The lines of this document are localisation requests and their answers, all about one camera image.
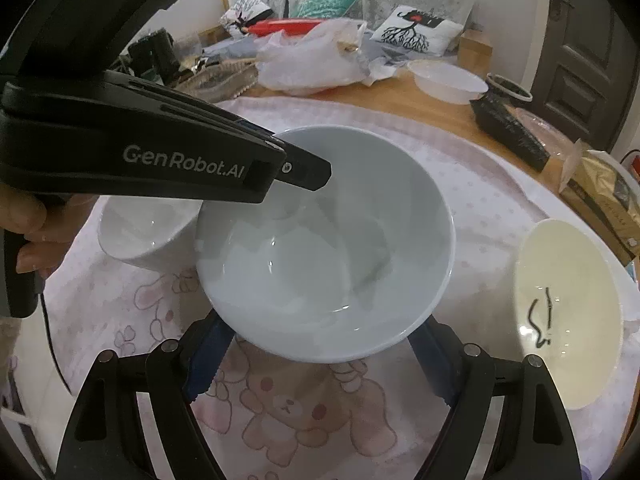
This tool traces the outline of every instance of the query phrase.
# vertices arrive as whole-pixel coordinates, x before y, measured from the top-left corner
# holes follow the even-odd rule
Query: small white bowl
[[[196,262],[196,218],[202,200],[110,196],[102,210],[98,242],[126,264],[178,273]]]
[[[559,220],[537,224],[516,263],[514,307],[522,351],[545,360],[564,407],[596,400],[620,357],[623,324],[609,267],[587,235]]]
[[[443,61],[415,59],[407,68],[420,90],[447,103],[466,105],[489,89],[477,75]]]
[[[409,335],[434,310],[453,264],[449,208],[398,146],[343,126],[278,135],[328,160],[311,192],[274,182],[259,205],[205,202],[200,282],[251,343],[303,362],[346,362]]]

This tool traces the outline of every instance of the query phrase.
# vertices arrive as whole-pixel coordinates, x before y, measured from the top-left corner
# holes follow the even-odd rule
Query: black and white pillow
[[[459,23],[401,5],[376,29],[371,39],[442,56],[462,29]]]
[[[234,37],[243,36],[244,27],[250,27],[273,15],[273,10],[262,0],[238,0],[220,18],[220,25]]]

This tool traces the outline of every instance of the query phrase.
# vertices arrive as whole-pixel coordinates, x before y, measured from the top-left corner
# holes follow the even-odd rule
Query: door panel
[[[550,0],[532,111],[572,140],[610,149],[635,90],[638,52],[607,0]]]

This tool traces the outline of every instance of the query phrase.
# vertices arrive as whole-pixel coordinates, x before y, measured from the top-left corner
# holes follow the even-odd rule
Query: table
[[[268,97],[285,94],[258,86],[250,89],[245,95],[248,97]],[[503,144],[482,131],[476,124],[475,115],[470,105],[454,105],[430,97],[415,85],[411,73],[407,70],[401,70],[398,77],[377,81],[370,87],[352,84],[325,90],[309,97],[395,114],[437,126],[501,156],[559,196],[558,185],[562,170],[560,160],[550,158],[544,170],[541,173],[537,172]],[[639,397],[640,376],[636,386],[633,408],[629,413],[625,433],[620,440],[618,451],[633,428],[632,422],[638,411]]]

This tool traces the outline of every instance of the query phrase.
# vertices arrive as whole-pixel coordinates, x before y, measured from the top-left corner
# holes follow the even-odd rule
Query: pillow
[[[376,29],[371,39],[442,56],[462,29],[459,23],[401,5]]]
[[[341,18],[356,0],[300,0],[292,18]]]
[[[220,18],[220,25],[238,38],[246,34],[241,29],[266,20],[273,14],[271,7],[262,0],[238,0]]]

